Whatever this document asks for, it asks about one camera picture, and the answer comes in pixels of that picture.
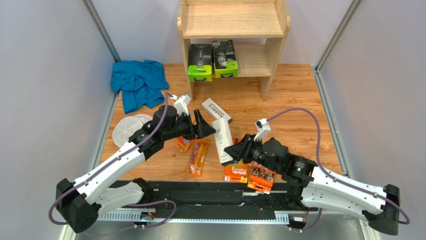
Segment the white Harry's razor box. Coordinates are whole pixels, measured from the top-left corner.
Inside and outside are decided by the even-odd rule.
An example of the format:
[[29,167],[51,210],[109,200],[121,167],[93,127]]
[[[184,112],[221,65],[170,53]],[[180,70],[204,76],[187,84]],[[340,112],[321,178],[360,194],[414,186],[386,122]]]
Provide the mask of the white Harry's razor box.
[[205,100],[201,106],[215,120],[226,119],[228,123],[233,121],[233,118],[211,98]]

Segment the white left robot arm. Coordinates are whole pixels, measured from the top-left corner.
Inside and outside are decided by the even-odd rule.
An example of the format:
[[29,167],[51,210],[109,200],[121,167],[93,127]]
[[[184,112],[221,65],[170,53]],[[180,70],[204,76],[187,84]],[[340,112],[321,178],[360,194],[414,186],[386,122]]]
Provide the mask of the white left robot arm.
[[110,158],[85,175],[69,181],[64,178],[56,185],[56,200],[48,217],[54,224],[52,212],[63,217],[62,225],[69,225],[75,233],[88,230],[100,215],[117,208],[142,204],[146,206],[152,188],[137,178],[123,187],[110,186],[133,167],[142,164],[164,148],[168,140],[183,137],[186,140],[203,139],[216,133],[199,110],[179,112],[174,106],[163,105],[152,120],[136,130],[128,141]]

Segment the tall white razor box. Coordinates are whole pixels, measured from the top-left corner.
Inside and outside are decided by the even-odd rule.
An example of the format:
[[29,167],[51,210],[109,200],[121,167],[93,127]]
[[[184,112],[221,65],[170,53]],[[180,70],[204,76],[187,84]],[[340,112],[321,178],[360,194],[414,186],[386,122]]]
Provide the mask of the tall white razor box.
[[233,158],[225,152],[225,148],[233,145],[228,121],[225,118],[219,118],[212,122],[212,127],[216,130],[214,138],[220,164],[222,166],[233,164]]

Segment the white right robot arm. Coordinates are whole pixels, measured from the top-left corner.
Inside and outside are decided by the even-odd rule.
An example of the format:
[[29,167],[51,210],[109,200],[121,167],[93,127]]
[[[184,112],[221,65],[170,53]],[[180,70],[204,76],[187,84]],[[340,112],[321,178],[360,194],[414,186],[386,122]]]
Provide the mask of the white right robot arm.
[[273,137],[261,142],[246,134],[224,152],[237,162],[255,162],[279,174],[289,185],[289,202],[359,218],[383,234],[399,233],[400,189],[395,185],[368,185],[320,168],[315,161],[290,153]]

